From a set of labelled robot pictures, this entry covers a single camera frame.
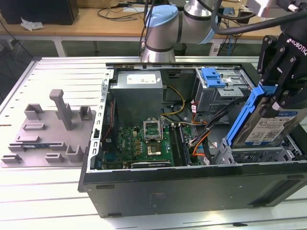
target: gray block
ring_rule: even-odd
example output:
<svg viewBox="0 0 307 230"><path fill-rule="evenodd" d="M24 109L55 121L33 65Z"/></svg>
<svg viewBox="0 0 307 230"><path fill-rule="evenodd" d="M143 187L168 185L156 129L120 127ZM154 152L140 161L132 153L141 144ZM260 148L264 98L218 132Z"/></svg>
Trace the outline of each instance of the gray block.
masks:
<svg viewBox="0 0 307 230"><path fill-rule="evenodd" d="M71 130L72 129L71 117L63 101L63 95L64 95L63 90L52 90L50 92L49 97L56 104L56 107L58 109L58 115L61 117L66 130Z"/></svg>
<svg viewBox="0 0 307 230"><path fill-rule="evenodd" d="M18 154L11 153L11 154L7 154L7 155L2 156L1 160L5 164L12 164L12 163L19 164L22 159Z"/></svg>
<svg viewBox="0 0 307 230"><path fill-rule="evenodd" d="M81 162L83 160L84 153L80 145L78 145L76 151L73 151L69 145L66 150L66 155L68 156L70 162Z"/></svg>
<svg viewBox="0 0 307 230"><path fill-rule="evenodd" d="M44 130L46 128L45 124L43 123L34 123L34 124L25 124L23 126L24 130Z"/></svg>
<svg viewBox="0 0 307 230"><path fill-rule="evenodd" d="M12 152L18 152L18 151L24 152L24 148L21 145L9 146L8 148Z"/></svg>
<svg viewBox="0 0 307 230"><path fill-rule="evenodd" d="M24 114L29 120L39 120L38 114L43 113L42 107L39 104L28 104L24 110Z"/></svg>
<svg viewBox="0 0 307 230"><path fill-rule="evenodd" d="M64 161L64 158L59 152L47 153L45 159L48 161L48 163L59 163Z"/></svg>
<svg viewBox="0 0 307 230"><path fill-rule="evenodd" d="M39 136L19 136L16 142L22 143L38 143L40 140Z"/></svg>
<svg viewBox="0 0 307 230"><path fill-rule="evenodd" d="M67 149L64 142L62 142L60 145L50 145L49 147L52 151L66 151Z"/></svg>
<svg viewBox="0 0 307 230"><path fill-rule="evenodd" d="M80 106L79 115L82 121L91 121L93 119L91 107Z"/></svg>
<svg viewBox="0 0 307 230"><path fill-rule="evenodd" d="M65 106L66 106L66 111L67 111L67 113L69 115L69 118L71 119L71 106L69 105L69 103L66 103ZM62 118L60 117L58 111L56 111L56 115L57 115L59 120L62 120Z"/></svg>

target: computer tower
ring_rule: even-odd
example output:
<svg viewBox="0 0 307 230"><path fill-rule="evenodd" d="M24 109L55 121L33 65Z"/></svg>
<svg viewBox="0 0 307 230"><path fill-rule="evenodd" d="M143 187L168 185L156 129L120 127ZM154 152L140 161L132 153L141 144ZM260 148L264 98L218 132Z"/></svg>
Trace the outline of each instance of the computer tower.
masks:
<svg viewBox="0 0 307 230"><path fill-rule="evenodd" d="M77 0L0 0L0 10L8 24L21 18L43 24L71 25L78 16Z"/></svg>

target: hard drive label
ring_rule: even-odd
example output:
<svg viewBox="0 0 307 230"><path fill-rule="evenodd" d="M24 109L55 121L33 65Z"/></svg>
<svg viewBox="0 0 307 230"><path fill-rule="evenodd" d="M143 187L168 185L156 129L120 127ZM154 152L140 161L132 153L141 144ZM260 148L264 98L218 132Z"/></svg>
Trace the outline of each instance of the hard drive label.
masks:
<svg viewBox="0 0 307 230"><path fill-rule="evenodd" d="M275 140L284 124L295 118L297 112L282 111L274 118L261 118L245 140L247 145L265 145Z"/></svg>

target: robotiq logo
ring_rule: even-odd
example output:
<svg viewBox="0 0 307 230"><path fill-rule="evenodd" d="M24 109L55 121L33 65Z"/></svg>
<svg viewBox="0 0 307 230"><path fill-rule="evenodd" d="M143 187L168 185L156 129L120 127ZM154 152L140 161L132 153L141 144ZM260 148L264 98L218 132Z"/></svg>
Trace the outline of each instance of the robotiq logo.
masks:
<svg viewBox="0 0 307 230"><path fill-rule="evenodd" d="M289 38L287 40L287 43L292 43L296 48L298 48L298 50L300 50L303 54L305 54L305 56L307 56L307 48L302 44L300 44L299 42Z"/></svg>

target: yellow wire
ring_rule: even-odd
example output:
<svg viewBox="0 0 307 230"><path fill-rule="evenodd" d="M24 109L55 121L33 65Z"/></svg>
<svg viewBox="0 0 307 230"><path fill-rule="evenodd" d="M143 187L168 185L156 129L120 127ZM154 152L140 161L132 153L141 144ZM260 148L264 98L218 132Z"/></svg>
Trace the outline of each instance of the yellow wire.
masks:
<svg viewBox="0 0 307 230"><path fill-rule="evenodd" d="M171 113L163 113L161 115L174 115L174 114L178 114L178 113L180 113L184 109L184 106L185 106L186 102L185 102L183 96L175 88L173 88L172 86L169 86L169 85L167 85L166 87L171 88L172 90L174 90L181 97L181 99L182 99L182 107L178 111L171 112Z"/></svg>

